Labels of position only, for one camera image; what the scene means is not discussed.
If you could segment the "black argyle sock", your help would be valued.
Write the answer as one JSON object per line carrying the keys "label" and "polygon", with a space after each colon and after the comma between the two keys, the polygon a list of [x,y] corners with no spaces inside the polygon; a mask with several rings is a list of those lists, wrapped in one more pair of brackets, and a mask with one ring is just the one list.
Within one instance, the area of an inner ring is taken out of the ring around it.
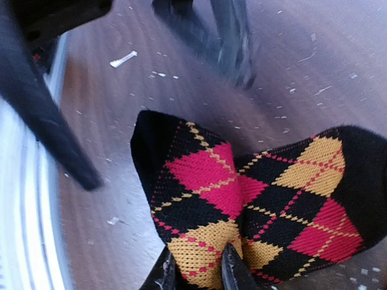
{"label": "black argyle sock", "polygon": [[175,289],[223,289],[228,243],[261,289],[342,263],[386,237],[386,138],[361,127],[235,157],[214,132],[147,110],[131,153],[175,259]]}

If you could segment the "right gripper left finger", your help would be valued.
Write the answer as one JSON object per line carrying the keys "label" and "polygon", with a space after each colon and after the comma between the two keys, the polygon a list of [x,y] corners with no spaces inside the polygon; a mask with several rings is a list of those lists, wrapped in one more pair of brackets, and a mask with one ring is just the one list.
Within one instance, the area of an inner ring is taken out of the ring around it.
{"label": "right gripper left finger", "polygon": [[139,290],[175,290],[175,274],[175,259],[168,248],[164,247]]}

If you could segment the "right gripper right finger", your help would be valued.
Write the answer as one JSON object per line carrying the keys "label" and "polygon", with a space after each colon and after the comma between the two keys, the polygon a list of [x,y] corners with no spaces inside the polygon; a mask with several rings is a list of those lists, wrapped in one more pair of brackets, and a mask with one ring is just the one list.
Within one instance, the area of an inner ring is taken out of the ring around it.
{"label": "right gripper right finger", "polygon": [[231,243],[221,258],[221,278],[224,290],[259,290],[251,273]]}

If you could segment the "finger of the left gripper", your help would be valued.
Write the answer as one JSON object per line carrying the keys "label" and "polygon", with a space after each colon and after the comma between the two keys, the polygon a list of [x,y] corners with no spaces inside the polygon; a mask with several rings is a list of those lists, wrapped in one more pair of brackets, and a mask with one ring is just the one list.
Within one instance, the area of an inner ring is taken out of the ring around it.
{"label": "finger of the left gripper", "polygon": [[102,179],[55,104],[33,63],[9,1],[1,1],[1,97],[52,157],[87,191]]}
{"label": "finger of the left gripper", "polygon": [[195,12],[193,1],[152,1],[155,15],[196,56],[232,85],[250,89],[256,79],[245,1],[211,1],[217,34]]}

